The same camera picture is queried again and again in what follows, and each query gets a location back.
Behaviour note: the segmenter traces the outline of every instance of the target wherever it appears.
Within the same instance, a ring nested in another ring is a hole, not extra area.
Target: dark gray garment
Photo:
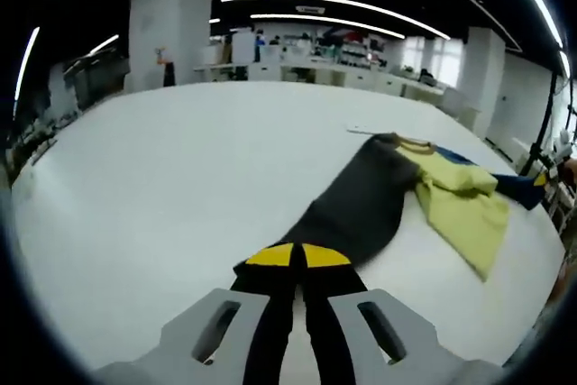
[[[372,136],[279,243],[337,250],[357,266],[395,236],[418,166],[395,151],[396,134]]]

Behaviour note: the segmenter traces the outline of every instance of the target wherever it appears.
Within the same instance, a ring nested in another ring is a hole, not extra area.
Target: blue fabric
[[[437,146],[436,151],[447,160],[454,162],[455,164],[462,164],[467,166],[477,165],[462,155],[459,155],[453,151],[449,151],[448,149],[442,148],[441,146]],[[541,203],[545,197],[544,186],[534,185],[535,179],[533,178],[528,178],[526,176],[496,175],[494,173],[492,173],[492,175],[497,179],[496,191],[503,196],[512,198],[525,209],[533,209],[535,206]]]

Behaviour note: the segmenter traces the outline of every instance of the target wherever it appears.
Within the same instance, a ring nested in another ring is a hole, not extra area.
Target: white tabletop
[[[229,82],[119,96],[88,112],[14,188],[28,275],[50,321],[90,368],[150,350],[160,328],[232,267],[277,241],[368,136],[397,132],[512,173],[434,107],[299,83]],[[408,193],[392,242],[360,271],[436,326],[466,359],[503,363],[535,322],[563,247],[542,207],[511,202],[483,283]],[[302,315],[282,383],[315,383]]]

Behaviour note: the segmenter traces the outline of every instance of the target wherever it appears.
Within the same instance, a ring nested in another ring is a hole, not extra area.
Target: white table
[[[150,350],[165,323],[229,287],[232,267],[277,241],[325,190],[368,138],[349,126],[428,139],[512,173],[434,107],[361,90],[229,82],[109,100],[63,130],[14,189],[28,274],[54,328],[90,368]],[[432,322],[454,353],[503,363],[562,257],[545,211],[511,202],[483,283],[408,193],[397,235],[360,273]],[[281,382],[315,383],[295,309]]]

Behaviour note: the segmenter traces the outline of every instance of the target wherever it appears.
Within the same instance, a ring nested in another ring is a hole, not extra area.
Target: window
[[[430,72],[438,81],[456,87],[462,60],[463,41],[435,39]]]
[[[421,70],[425,38],[406,38],[403,45],[403,61],[401,67],[413,67],[414,71]]]

